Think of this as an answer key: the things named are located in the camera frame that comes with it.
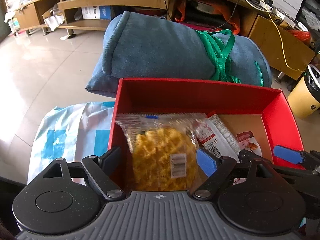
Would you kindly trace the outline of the clear yellow noodle snack bag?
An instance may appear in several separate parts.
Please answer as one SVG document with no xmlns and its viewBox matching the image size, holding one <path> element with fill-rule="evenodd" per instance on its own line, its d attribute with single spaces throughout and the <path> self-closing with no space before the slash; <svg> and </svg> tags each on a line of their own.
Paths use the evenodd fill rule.
<svg viewBox="0 0 320 240">
<path fill-rule="evenodd" d="M 194 192 L 203 182 L 196 161 L 196 129 L 203 113 L 120 114 L 116 123 L 131 153 L 130 191 Z"/>
</svg>

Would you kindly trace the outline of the yellow trash bin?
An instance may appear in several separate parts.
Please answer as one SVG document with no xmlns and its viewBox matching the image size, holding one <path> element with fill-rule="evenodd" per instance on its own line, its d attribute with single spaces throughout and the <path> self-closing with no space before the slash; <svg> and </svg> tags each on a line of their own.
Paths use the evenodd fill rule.
<svg viewBox="0 0 320 240">
<path fill-rule="evenodd" d="M 319 109 L 319 70 L 314 65 L 307 66 L 287 100 L 294 115 L 300 119 Z"/>
</svg>

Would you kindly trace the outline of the red white snack packet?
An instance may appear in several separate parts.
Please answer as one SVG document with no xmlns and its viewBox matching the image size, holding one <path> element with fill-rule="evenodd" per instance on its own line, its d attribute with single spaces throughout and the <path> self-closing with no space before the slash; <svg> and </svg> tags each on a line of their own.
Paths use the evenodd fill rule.
<svg viewBox="0 0 320 240">
<path fill-rule="evenodd" d="M 251 131 L 233 135 L 218 115 L 205 118 L 195 132 L 202 146 L 216 157 L 231 157 L 239 161 L 241 150 L 262 156 L 261 148 Z"/>
</svg>

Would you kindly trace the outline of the blue checked tablecloth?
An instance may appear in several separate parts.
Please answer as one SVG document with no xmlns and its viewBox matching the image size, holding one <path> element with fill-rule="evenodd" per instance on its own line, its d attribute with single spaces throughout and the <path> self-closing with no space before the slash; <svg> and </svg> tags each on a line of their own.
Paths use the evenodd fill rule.
<svg viewBox="0 0 320 240">
<path fill-rule="evenodd" d="M 35 135 L 27 182 L 56 158 L 81 161 L 107 152 L 114 101 L 55 107 L 42 119 Z"/>
</svg>

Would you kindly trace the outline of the blue rolled blanket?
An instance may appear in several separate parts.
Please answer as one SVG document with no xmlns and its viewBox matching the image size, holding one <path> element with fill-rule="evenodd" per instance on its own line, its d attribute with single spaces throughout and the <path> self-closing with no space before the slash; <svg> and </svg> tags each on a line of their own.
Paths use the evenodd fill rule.
<svg viewBox="0 0 320 240">
<path fill-rule="evenodd" d="M 272 84 L 267 59 L 247 37 L 229 29 L 198 31 L 125 11 L 105 31 L 103 51 L 86 90 L 115 97 L 119 80 L 129 77 Z"/>
</svg>

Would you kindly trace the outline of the orange plastic bag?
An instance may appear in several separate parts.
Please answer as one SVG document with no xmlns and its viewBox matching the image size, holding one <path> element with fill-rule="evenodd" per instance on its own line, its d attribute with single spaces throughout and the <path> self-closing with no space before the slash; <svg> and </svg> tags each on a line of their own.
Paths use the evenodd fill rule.
<svg viewBox="0 0 320 240">
<path fill-rule="evenodd" d="M 240 33 L 240 17 L 236 5 L 211 0 L 180 0 L 176 4 L 174 21 L 198 31 L 231 30 Z"/>
</svg>

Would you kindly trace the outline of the wooden TV cabinet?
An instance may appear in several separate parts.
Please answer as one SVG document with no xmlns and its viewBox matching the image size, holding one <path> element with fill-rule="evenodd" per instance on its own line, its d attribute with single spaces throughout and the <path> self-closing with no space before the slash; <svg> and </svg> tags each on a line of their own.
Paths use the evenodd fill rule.
<svg viewBox="0 0 320 240">
<path fill-rule="evenodd" d="M 48 29 L 45 22 L 50 9 L 57 7 L 63 15 L 62 27 L 69 35 L 75 29 L 103 31 L 110 19 L 82 16 L 76 19 L 81 9 L 108 7 L 113 15 L 123 9 L 150 16 L 164 16 L 174 21 L 177 2 L 180 0 L 19 0 L 13 8 L 14 17 L 20 29 L 29 31 L 35 28 Z M 299 79 L 307 65 L 315 58 L 310 46 L 292 36 L 292 28 L 287 21 L 277 15 L 277 9 L 266 0 L 211 0 L 221 1 L 230 6 L 236 5 L 240 17 L 238 35 L 252 38 L 266 56 L 269 64 L 281 76 Z"/>
</svg>

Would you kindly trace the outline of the red cardboard box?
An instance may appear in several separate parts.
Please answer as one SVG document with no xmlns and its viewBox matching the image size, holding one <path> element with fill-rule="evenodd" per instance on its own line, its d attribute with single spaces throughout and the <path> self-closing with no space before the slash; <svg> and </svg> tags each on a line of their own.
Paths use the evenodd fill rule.
<svg viewBox="0 0 320 240">
<path fill-rule="evenodd" d="M 123 78 L 109 147 L 121 149 L 111 178 L 125 192 L 194 192 L 205 181 L 196 150 L 219 140 L 202 132 L 217 115 L 232 136 L 252 132 L 264 158 L 280 166 L 275 146 L 304 148 L 284 93 L 217 81 Z"/>
</svg>

